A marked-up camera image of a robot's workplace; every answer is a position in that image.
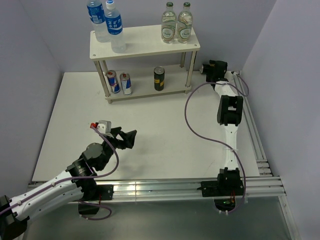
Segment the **blue-label water bottle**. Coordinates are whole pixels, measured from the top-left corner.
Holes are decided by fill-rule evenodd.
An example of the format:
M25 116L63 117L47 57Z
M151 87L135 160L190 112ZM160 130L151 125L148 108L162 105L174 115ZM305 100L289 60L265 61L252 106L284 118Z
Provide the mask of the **blue-label water bottle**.
M105 12L103 4L100 0L88 0L87 11L92 23L96 40L100 43L106 43L110 41Z
M123 36L123 23L114 0L106 0L105 20L110 35L111 49L115 53L123 53L126 43Z

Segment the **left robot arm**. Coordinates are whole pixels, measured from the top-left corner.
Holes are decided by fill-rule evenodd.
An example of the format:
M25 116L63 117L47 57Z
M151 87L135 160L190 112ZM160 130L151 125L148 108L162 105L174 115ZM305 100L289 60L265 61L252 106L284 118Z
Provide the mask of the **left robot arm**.
M0 198L0 238L13 240L22 235L28 221L73 201L90 201L98 194L95 181L117 149L132 149L137 131L123 132L121 127L101 130L91 125L103 143L91 143L65 170L53 179L19 196Z

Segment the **dark coffee can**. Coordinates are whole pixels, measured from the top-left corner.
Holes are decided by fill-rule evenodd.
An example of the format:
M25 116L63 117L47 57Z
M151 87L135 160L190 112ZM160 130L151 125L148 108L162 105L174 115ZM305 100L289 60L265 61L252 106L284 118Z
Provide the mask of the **dark coffee can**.
M165 86L165 69L162 66L157 66L153 70L154 89L162 91Z

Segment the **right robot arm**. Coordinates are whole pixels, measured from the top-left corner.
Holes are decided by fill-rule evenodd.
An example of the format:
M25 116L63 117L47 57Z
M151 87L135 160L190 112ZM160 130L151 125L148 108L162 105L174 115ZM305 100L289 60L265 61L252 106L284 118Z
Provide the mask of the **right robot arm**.
M200 73L206 75L206 82L211 83L220 97L217 123L223 128L222 144L225 146L224 165L217 179L201 182L203 197L241 196L245 190L240 173L242 164L237 153L237 133L242 121L244 99L234 92L233 86L225 78L227 67L225 61L210 60L200 68Z

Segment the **Red Bull can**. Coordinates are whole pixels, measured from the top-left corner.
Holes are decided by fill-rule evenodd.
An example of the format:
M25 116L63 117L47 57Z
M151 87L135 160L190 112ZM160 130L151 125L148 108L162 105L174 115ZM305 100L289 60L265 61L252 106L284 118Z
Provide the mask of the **Red Bull can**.
M108 80L108 83L111 87L111 92L114 94L117 94L120 92L120 85L118 82L117 73L114 70L109 70L106 72L106 77Z
M129 96L132 94L132 84L130 75L126 72L120 74L120 82L123 90L123 94L125 96Z

